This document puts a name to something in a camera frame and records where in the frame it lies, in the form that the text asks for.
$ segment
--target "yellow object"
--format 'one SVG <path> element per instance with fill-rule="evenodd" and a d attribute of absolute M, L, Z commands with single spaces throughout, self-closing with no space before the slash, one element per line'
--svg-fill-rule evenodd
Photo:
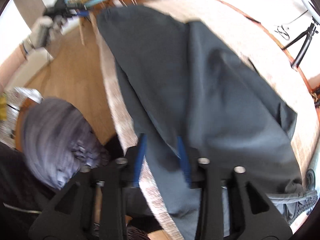
<path fill-rule="evenodd" d="M 7 96 L 5 94 L 0 97 L 0 120 L 7 120 Z"/>

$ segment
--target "tripod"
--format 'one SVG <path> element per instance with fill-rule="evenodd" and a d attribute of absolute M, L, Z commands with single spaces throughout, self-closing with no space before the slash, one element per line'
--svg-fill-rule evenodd
<path fill-rule="evenodd" d="M 309 45 L 311 43 L 311 40 L 312 40 L 312 36 L 315 34 L 315 33 L 318 33 L 318 31 L 316 31 L 316 25 L 319 25 L 318 22 L 312 18 L 312 20 L 314 21 L 313 23 L 310 24 L 310 26 L 308 27 L 308 29 L 306 31 L 304 31 L 303 33 L 301 33 L 297 38 L 295 38 L 293 41 L 291 41 L 289 44 L 287 44 L 285 47 L 282 48 L 282 50 L 285 50 L 287 49 L 288 47 L 290 47 L 292 44 L 296 43 L 298 40 L 300 40 L 303 36 L 307 36 L 306 37 L 306 40 L 304 41 L 296 59 L 294 60 L 294 62 L 291 64 L 291 67 L 292 68 L 295 68 L 296 66 L 298 66 L 304 55 L 306 54 L 308 48 L 309 48 Z"/>

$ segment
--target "wooden floor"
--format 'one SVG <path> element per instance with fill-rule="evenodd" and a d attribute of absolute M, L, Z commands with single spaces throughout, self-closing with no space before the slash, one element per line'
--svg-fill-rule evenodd
<path fill-rule="evenodd" d="M 79 28 L 63 36 L 57 57 L 26 87 L 43 97 L 62 98 L 77 107 L 88 120 L 101 143 L 116 132 L 100 71 L 99 50 L 90 22 L 85 24 L 85 46 Z"/>

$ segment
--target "glove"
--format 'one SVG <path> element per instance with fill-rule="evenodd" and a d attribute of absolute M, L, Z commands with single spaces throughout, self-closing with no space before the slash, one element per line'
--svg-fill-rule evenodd
<path fill-rule="evenodd" d="M 61 27 L 66 22 L 67 19 L 60 15 L 56 16 L 54 21 L 49 16 L 38 18 L 31 28 L 30 35 L 22 42 L 26 53 L 47 46 L 61 32 Z"/>

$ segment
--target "black cable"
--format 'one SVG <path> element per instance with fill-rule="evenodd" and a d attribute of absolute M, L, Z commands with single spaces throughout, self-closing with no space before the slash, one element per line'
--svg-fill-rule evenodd
<path fill-rule="evenodd" d="M 287 33 L 287 31 L 289 30 L 289 27 L 284 27 L 284 25 L 289 25 L 291 23 L 293 23 L 294 21 L 298 20 L 302 15 L 304 15 L 308 10 L 306 10 L 304 13 L 302 13 L 300 16 L 298 16 L 297 18 L 295 18 L 293 21 L 289 22 L 289 23 L 285 23 L 282 24 L 281 26 L 278 25 L 277 26 L 277 30 L 275 30 L 276 33 L 279 33 L 282 38 L 284 38 L 286 41 L 290 40 L 290 36 Z"/>

